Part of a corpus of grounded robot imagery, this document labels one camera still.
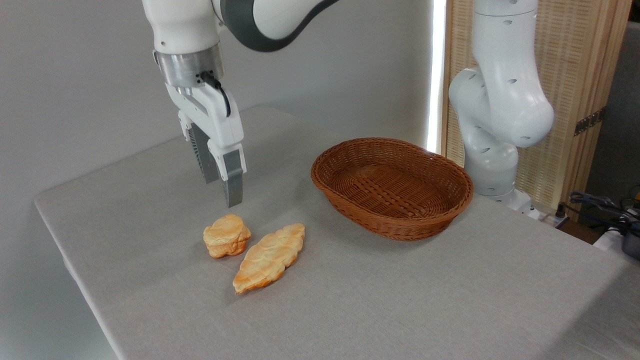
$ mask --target bread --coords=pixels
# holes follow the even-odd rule
[[[242,218],[233,214],[217,219],[212,226],[204,229],[203,234],[204,243],[212,258],[242,253],[250,237],[251,231],[244,225]]]
[[[236,295],[267,286],[278,280],[302,250],[305,226],[288,225],[268,234],[246,252],[234,279]]]

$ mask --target wicker basket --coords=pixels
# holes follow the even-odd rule
[[[338,212],[394,240],[442,232],[473,197],[471,178],[453,161],[388,138],[328,149],[314,162],[311,179]]]

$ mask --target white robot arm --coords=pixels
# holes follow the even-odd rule
[[[242,123],[224,74],[218,25],[245,46],[276,51],[289,45],[337,0],[142,0],[154,31],[154,58],[186,140],[207,183],[221,178],[227,206],[242,202],[246,163]]]
[[[515,189],[518,149],[540,142],[554,111],[538,79],[534,39],[538,0],[476,0],[473,54],[449,98],[465,144],[465,170],[476,192],[529,214],[530,197]]]

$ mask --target table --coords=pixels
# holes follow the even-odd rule
[[[637,359],[640,271],[480,196],[442,234],[392,241],[312,184],[344,136],[243,113],[244,202],[225,207],[176,139],[48,190],[36,205],[122,359]],[[243,255],[202,231],[235,213],[250,245],[301,222],[298,261],[236,296]]]

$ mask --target croissant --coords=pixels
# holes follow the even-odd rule
[[[233,214],[217,219],[203,233],[204,243],[212,258],[242,253],[250,237],[251,231],[244,225],[242,218]]]
[[[293,224],[266,235],[252,246],[233,281],[236,295],[278,280],[285,268],[296,261],[304,238],[305,226]]]

